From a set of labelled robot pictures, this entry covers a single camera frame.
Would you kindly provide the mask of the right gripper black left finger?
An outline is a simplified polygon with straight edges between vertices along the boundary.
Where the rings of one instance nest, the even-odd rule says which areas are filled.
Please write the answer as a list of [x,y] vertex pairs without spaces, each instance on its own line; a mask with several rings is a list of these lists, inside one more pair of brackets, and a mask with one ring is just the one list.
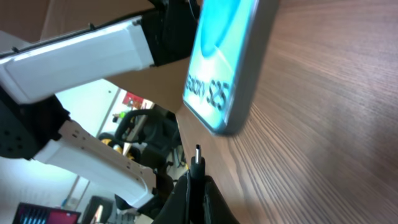
[[182,175],[152,224],[189,223],[190,173]]

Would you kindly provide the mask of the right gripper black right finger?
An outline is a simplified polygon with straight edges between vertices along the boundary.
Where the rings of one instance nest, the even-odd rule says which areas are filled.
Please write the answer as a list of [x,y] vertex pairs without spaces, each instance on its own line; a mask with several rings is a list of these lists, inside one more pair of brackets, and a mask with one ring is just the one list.
[[205,224],[239,224],[209,175],[205,176],[203,211]]

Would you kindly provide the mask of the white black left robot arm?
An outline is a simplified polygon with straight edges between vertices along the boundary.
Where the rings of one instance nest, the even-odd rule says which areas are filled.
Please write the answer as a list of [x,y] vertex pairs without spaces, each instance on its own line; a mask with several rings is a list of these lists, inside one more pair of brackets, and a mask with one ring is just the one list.
[[1,54],[1,156],[69,170],[142,208],[157,175],[103,144],[56,94],[126,72],[187,58],[200,8],[196,1],[154,1],[153,8]]

